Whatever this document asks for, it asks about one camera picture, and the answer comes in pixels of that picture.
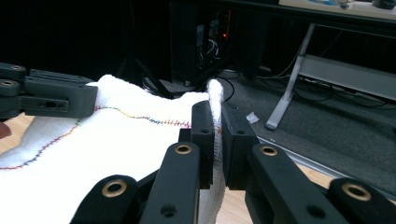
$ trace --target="desk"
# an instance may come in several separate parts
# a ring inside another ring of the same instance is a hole
[[[21,136],[24,134],[27,127],[34,117],[19,115],[14,119],[10,119],[6,124],[11,128],[12,135],[0,141],[0,152],[4,152],[12,147],[15,147],[20,142]],[[327,188],[330,184],[331,178],[327,175],[321,174],[309,168],[299,166],[302,171],[313,182]],[[252,223],[248,209],[245,205],[245,192],[241,190],[226,189],[224,202],[218,214],[218,224],[245,224]]]

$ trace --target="folded towel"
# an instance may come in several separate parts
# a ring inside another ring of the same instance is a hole
[[[98,87],[92,116],[36,117],[20,145],[0,156],[0,223],[68,223],[99,180],[110,175],[140,180],[157,170],[166,149],[177,142],[180,128],[191,127],[194,104],[210,100],[216,106],[213,114],[220,111],[222,87],[216,80],[208,83],[215,97],[210,91],[188,92],[175,100],[111,75],[90,85]],[[219,128],[219,116],[215,121]],[[217,137],[217,154],[219,141]],[[217,160],[219,172],[221,158]],[[213,186],[211,190],[218,192],[215,200],[222,201],[223,183],[216,180]],[[214,222],[221,202],[209,203],[214,204],[211,214],[200,216]]]

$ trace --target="gray carpet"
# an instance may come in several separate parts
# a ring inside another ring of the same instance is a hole
[[[236,75],[220,74],[227,78]],[[234,91],[228,103],[239,107],[244,115],[254,112],[260,119],[251,124],[257,136],[362,180],[394,199],[395,105],[374,107],[378,102],[359,95],[329,97],[328,93],[298,82],[285,116],[277,129],[270,131],[265,129],[265,122],[282,96],[287,80],[265,79],[264,83],[258,79],[251,82],[243,76],[228,80],[233,87],[219,78],[224,87],[224,98]]]

